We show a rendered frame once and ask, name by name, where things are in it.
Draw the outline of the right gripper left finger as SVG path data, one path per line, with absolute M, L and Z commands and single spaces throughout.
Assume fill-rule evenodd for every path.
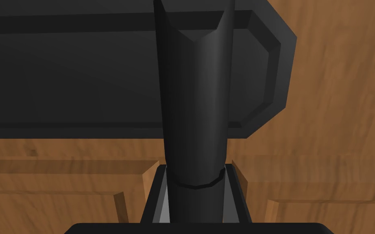
M 169 223 L 166 165 L 157 167 L 144 207 L 141 223 Z

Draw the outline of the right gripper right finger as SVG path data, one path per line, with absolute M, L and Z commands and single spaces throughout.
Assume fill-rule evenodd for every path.
M 223 222 L 252 223 L 249 208 L 233 164 L 225 164 Z

